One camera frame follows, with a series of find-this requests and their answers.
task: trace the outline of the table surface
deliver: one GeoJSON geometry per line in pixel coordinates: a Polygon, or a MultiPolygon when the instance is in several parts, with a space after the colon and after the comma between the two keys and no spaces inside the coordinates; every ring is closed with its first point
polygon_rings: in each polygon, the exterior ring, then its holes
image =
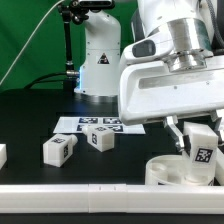
{"type": "MultiPolygon", "coordinates": [[[[43,163],[42,145],[61,116],[118,116],[116,104],[77,100],[62,90],[8,90],[0,94],[0,143],[7,145],[0,184],[144,184],[145,165],[155,156],[176,154],[162,123],[144,125],[145,135],[116,134],[115,148],[99,152],[76,134],[73,155],[61,167],[43,163]]],[[[209,123],[208,117],[194,119],[209,123]]],[[[218,215],[175,214],[1,214],[0,223],[223,223],[218,215]]]]}

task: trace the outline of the camera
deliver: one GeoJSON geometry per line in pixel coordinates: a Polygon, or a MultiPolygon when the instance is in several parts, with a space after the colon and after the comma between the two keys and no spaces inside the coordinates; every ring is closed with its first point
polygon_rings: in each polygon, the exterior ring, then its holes
{"type": "Polygon", "coordinates": [[[78,0],[80,7],[88,9],[111,9],[114,7],[113,0],[78,0]]]}

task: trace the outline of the small white block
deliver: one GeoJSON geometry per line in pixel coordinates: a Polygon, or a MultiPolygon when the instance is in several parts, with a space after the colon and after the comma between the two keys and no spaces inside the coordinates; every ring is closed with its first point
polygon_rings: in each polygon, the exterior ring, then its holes
{"type": "Polygon", "coordinates": [[[87,142],[101,152],[114,148],[114,131],[104,125],[84,126],[87,142]]]}
{"type": "Polygon", "coordinates": [[[4,166],[6,161],[7,161],[6,145],[0,144],[0,169],[4,166]]]}
{"type": "Polygon", "coordinates": [[[44,163],[61,167],[73,154],[73,146],[77,141],[75,135],[54,135],[43,144],[44,163]]]}
{"type": "Polygon", "coordinates": [[[190,122],[184,122],[184,135],[189,135],[191,143],[190,156],[183,153],[188,173],[192,179],[206,176],[211,182],[215,175],[218,136],[208,125],[190,122]]]}

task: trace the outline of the green wall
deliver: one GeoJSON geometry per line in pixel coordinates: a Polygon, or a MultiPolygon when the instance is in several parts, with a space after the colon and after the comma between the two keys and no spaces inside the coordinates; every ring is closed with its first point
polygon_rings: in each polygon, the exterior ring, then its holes
{"type": "MultiPolygon", "coordinates": [[[[56,0],[10,0],[1,1],[0,7],[0,80],[26,43],[45,13],[56,0]]],[[[108,11],[117,18],[122,27],[121,52],[132,43],[130,19],[137,8],[136,3],[118,3],[108,11]]],[[[73,59],[79,68],[85,59],[84,25],[71,24],[73,59]]],[[[0,91],[23,88],[34,79],[65,69],[63,22],[57,8],[43,25],[16,63],[0,91]]],[[[38,84],[35,88],[62,88],[62,83],[38,84]]]]}

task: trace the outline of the white robot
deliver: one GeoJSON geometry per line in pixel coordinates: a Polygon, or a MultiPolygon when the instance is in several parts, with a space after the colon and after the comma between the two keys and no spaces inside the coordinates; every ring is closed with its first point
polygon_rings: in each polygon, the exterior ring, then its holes
{"type": "Polygon", "coordinates": [[[135,39],[139,32],[142,38],[121,57],[120,119],[126,125],[163,121],[182,152],[149,161],[146,184],[212,185],[224,142],[224,56],[211,48],[214,19],[207,3],[138,0],[140,22],[132,27],[135,39]],[[204,115],[217,122],[219,137],[207,125],[185,123],[183,134],[176,127],[179,118],[204,115]]]}

